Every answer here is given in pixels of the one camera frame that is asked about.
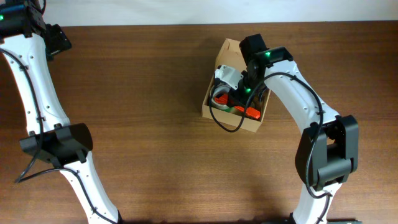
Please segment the white tape roll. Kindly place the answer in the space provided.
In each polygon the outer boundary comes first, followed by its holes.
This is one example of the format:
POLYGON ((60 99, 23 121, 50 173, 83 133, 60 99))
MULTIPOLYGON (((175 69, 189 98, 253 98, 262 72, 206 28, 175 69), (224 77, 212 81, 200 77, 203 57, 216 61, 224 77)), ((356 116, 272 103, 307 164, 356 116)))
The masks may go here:
POLYGON ((209 97, 211 98, 211 105, 219 110, 227 110, 229 107, 226 105, 226 103, 218 103, 216 101, 217 98, 220 98, 224 94, 228 94, 230 90, 230 87, 226 85, 220 85, 218 87, 213 86, 211 88, 211 91, 209 93, 209 97))

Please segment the green tape roll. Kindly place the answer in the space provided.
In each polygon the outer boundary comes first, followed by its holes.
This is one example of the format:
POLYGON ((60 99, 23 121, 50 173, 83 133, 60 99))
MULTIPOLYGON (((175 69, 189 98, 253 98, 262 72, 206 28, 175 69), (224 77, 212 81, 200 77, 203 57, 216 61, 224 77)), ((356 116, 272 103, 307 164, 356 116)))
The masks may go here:
POLYGON ((235 108, 227 108, 224 111, 227 113, 235 113, 236 112, 235 108))

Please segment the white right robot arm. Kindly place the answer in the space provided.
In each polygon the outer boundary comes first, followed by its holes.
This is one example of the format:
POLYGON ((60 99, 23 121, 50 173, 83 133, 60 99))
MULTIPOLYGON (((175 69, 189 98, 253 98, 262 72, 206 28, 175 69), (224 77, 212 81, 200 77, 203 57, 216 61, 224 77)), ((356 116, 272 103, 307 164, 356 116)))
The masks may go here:
POLYGON ((246 71, 237 99, 247 110, 254 94, 273 91, 301 133, 295 167, 303 182, 288 223, 326 223, 333 197, 358 168, 358 122, 328 106, 304 79, 285 47, 266 47, 261 34, 245 37, 239 48, 246 71))

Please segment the cardboard box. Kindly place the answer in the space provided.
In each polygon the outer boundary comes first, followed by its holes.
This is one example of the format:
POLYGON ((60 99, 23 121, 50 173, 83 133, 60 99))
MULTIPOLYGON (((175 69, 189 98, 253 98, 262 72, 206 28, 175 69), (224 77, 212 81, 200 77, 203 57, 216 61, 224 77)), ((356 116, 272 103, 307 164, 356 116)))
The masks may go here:
MULTIPOLYGON (((240 71, 245 70, 246 64, 241 54, 239 43, 240 41, 233 39, 224 40, 223 45, 221 46, 221 49, 215 60, 215 69, 217 69, 219 65, 228 65, 240 71)), ((214 78, 213 76, 211 76, 210 84, 208 86, 206 96, 202 103, 201 115, 204 118, 212 119, 210 109, 208 106, 208 100, 210 97, 210 91, 213 88, 213 86, 214 86, 214 78)), ((257 130, 262 125, 270 93, 271 92, 269 90, 266 90, 262 96, 261 103, 255 103, 256 108, 261 113, 260 118, 259 119, 245 118, 241 126, 241 129, 245 129, 247 131, 251 131, 254 133, 257 132, 257 130)), ((228 124, 236 127, 241 120, 241 112, 235 109, 226 111, 226 110, 219 110, 218 108, 212 108, 212 112, 215 118, 221 124, 228 124)))

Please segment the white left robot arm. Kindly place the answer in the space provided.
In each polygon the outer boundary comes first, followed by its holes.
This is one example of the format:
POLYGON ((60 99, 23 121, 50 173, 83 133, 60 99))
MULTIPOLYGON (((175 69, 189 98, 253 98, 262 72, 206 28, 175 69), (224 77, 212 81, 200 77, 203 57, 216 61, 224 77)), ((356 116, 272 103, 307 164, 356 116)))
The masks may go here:
POLYGON ((71 124, 57 97, 47 62, 72 45, 59 25, 45 23, 45 8, 45 1, 1 1, 1 55, 24 106, 28 137, 19 144, 32 157, 15 182, 60 172, 89 223, 122 223, 97 175, 87 125, 71 124))

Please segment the orange utility knife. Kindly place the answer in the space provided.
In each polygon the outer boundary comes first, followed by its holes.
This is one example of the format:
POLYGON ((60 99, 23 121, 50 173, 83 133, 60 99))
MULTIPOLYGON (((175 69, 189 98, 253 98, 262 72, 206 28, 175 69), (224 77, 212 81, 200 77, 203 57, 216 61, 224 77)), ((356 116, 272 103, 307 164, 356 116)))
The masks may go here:
MULTIPOLYGON (((227 94, 222 94, 219 97, 215 97, 214 101, 217 105, 221 105, 221 106, 226 106, 228 108, 228 95, 227 94)), ((240 111, 240 112, 244 112, 244 107, 242 106, 233 106, 233 108, 235 108, 236 110, 240 111)), ((254 118, 254 119, 259 119, 261 117, 261 113, 260 111, 256 110, 253 107, 249 107, 246 110, 246 116, 250 117, 250 118, 254 118)))

